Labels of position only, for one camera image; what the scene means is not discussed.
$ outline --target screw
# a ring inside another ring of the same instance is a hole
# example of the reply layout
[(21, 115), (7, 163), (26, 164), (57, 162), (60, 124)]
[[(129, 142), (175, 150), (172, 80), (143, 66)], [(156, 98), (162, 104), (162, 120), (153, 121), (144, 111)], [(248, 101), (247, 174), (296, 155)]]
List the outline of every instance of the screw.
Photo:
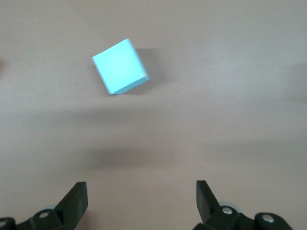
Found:
[(274, 223), (274, 218), (273, 217), (271, 217), (270, 215), (268, 215), (268, 214), (264, 214), (263, 216), (262, 216), (262, 218), (266, 221), (266, 222), (269, 222), (269, 223)]
[(227, 215), (231, 215), (233, 213), (229, 207), (224, 207), (222, 211)]
[(0, 228), (6, 224), (6, 221), (0, 221)]
[(49, 215), (48, 212), (43, 212), (43, 213), (41, 213), (38, 217), (39, 217), (40, 219), (42, 219), (42, 218), (47, 217), (48, 215)]

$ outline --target table surface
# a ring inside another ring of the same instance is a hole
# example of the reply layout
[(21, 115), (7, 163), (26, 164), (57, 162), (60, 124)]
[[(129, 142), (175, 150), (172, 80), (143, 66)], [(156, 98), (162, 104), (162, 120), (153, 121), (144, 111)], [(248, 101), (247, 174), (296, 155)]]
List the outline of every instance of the table surface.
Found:
[[(307, 1), (2, 0), (0, 216), (86, 181), (79, 229), (182, 229), (196, 180), (307, 226)], [(91, 57), (130, 38), (149, 82), (108, 95)]]

